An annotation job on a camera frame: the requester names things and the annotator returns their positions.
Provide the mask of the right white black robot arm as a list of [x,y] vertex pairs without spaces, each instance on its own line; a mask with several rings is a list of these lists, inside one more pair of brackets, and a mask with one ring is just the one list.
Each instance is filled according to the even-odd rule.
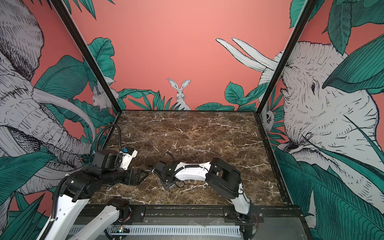
[[253,219],[253,204],[244,191],[240,171],[220,158],[201,164],[156,162],[149,169],[159,177],[166,190],[178,182],[203,181],[233,204],[238,220],[245,223]]

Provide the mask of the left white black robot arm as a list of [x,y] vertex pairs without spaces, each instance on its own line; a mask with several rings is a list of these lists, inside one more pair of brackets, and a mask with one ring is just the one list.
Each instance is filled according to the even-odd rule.
[[[38,239],[64,240],[92,195],[102,187],[116,184],[138,186],[148,173],[129,167],[137,153],[134,148],[125,148],[119,152],[99,150],[91,163],[64,177],[54,193],[52,215]],[[131,212],[129,201],[115,197],[74,239],[94,240],[112,223],[128,220]]]

